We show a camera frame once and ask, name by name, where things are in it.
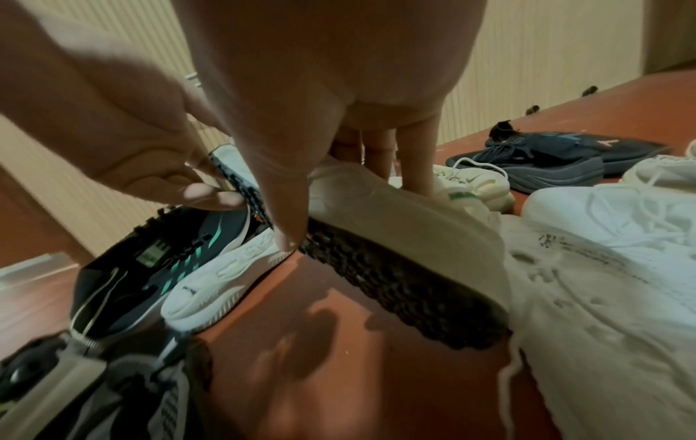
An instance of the wall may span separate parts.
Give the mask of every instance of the wall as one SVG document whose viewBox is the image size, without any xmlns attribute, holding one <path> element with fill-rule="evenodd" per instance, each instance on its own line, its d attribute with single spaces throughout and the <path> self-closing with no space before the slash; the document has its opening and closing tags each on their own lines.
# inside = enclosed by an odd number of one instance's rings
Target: wall
<svg viewBox="0 0 696 440">
<path fill-rule="evenodd" d="M 182 75 L 194 71 L 167 0 L 38 3 L 131 40 Z M 646 9 L 639 0 L 490 0 L 469 68 L 445 105 L 439 141 L 519 117 L 533 104 L 543 110 L 578 98 L 589 86 L 637 78 L 645 67 Z M 684 53 L 673 52 L 654 64 L 683 60 Z M 200 134 L 209 148 L 224 142 L 215 130 Z M 6 120 L 0 161 L 94 254 L 157 208 L 85 179 Z"/>
</svg>

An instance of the white shoe with black sole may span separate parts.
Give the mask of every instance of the white shoe with black sole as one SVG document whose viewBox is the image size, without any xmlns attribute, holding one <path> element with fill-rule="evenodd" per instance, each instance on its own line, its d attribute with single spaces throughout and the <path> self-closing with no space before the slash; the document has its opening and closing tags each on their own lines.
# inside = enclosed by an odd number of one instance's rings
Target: white shoe with black sole
<svg viewBox="0 0 696 440">
<path fill-rule="evenodd" d="M 270 224 L 254 176 L 233 145 L 211 158 Z M 391 187 L 361 165 L 327 158 L 310 176 L 301 252 L 329 264 L 425 337 L 485 349 L 507 329 L 504 244 L 467 212 Z"/>
<path fill-rule="evenodd" d="M 223 319 L 259 278 L 292 252 L 281 252 L 273 231 L 220 254 L 181 280 L 162 305 L 162 318 L 177 331 L 198 333 Z"/>
</svg>

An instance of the black rubber outsole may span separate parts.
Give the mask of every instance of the black rubber outsole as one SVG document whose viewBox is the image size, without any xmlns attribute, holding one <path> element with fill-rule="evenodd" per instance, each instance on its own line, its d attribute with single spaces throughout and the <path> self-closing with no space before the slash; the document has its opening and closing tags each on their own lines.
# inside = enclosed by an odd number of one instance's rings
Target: black rubber outsole
<svg viewBox="0 0 696 440">
<path fill-rule="evenodd" d="M 261 194 L 222 163 L 212 161 L 254 212 L 270 225 Z M 380 244 L 310 218 L 300 252 L 336 273 L 406 325 L 450 348 L 486 349 L 507 330 L 505 311 L 461 286 Z"/>
</svg>

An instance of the hand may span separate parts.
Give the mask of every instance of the hand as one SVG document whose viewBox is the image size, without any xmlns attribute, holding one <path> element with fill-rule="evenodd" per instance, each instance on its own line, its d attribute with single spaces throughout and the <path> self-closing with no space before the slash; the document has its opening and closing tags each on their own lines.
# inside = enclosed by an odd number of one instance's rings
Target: hand
<svg viewBox="0 0 696 440">
<path fill-rule="evenodd" d="M 330 151 L 432 192 L 440 111 L 484 0 L 174 0 L 199 77 L 254 174 L 283 250 L 305 239 L 307 176 Z"/>
<path fill-rule="evenodd" d="M 19 42 L 3 45 L 14 61 L 3 76 L 17 85 L 0 92 L 3 113 L 117 191 L 202 209 L 243 205 L 238 194 L 202 183 L 185 165 L 218 177 L 187 120 L 188 113 L 221 127 L 199 90 L 118 38 L 31 12 L 40 27 L 21 9 L 3 14 L 14 18 L 8 26 L 18 33 L 12 41 Z M 22 81 L 27 85 L 17 84 Z"/>
</svg>

